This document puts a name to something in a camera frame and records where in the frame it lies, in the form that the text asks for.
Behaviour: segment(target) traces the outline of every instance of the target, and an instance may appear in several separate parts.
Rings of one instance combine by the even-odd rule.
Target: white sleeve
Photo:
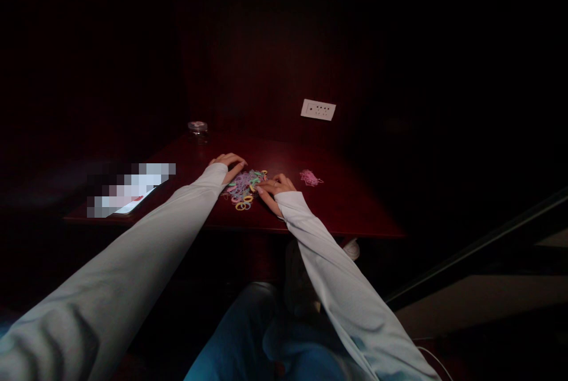
[[[19,319],[0,340],[1,380],[103,380],[211,212],[227,166],[207,167]]]
[[[393,312],[309,210],[302,193],[279,193],[275,200],[298,239],[321,304],[355,362],[372,379],[439,381]]]

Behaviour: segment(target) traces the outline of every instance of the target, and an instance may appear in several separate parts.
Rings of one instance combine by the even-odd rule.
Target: white cable
[[[438,360],[438,358],[437,358],[435,355],[432,354],[431,351],[427,350],[427,349],[424,348],[424,347],[420,347],[420,346],[417,346],[416,348],[419,349],[419,350],[424,350],[424,351],[425,351],[426,353],[428,353],[430,356],[432,356],[433,358],[435,358],[435,359],[436,359],[436,362],[438,362],[438,363],[440,364],[440,366],[446,371],[446,373],[447,373],[448,378],[450,379],[450,381],[454,381],[453,378],[451,377],[450,373],[449,373],[448,370],[446,369],[446,367],[442,364],[441,361]]]

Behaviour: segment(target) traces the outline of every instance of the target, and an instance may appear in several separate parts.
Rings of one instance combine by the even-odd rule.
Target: rubber band
[[[303,170],[302,172],[300,172],[300,179],[306,184],[306,186],[312,187],[316,187],[318,184],[324,182],[323,180],[317,178],[310,170]]]
[[[221,196],[225,199],[231,199],[238,211],[250,209],[254,199],[253,194],[256,193],[254,186],[263,180],[267,180],[266,174],[268,174],[266,170],[241,172],[227,185]]]

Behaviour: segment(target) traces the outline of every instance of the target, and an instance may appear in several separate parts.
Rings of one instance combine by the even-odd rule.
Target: dark red table
[[[311,211],[330,233],[343,237],[396,238],[404,233],[387,214],[379,196],[371,192],[372,173],[361,178],[350,162],[330,151],[278,141],[250,137],[213,135],[209,144],[197,146],[183,135],[149,158],[148,163],[174,163],[176,175],[160,185],[130,214],[112,214],[107,218],[88,218],[86,202],[68,214],[69,223],[131,226],[164,203],[181,186],[192,183],[211,159],[221,153],[236,153],[248,162],[245,169],[267,170],[272,177],[284,173],[297,190],[304,193]],[[324,183],[310,187],[300,180],[300,171],[311,169]],[[205,221],[206,229],[225,229],[263,233],[287,233],[264,203],[255,198],[251,209],[237,211],[230,201],[219,197]]]

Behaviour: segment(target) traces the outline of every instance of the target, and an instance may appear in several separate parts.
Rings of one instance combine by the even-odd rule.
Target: white shoe
[[[345,253],[351,258],[353,261],[357,260],[361,255],[361,249],[359,249],[359,244],[357,243],[357,238],[353,239],[347,245],[343,247]]]

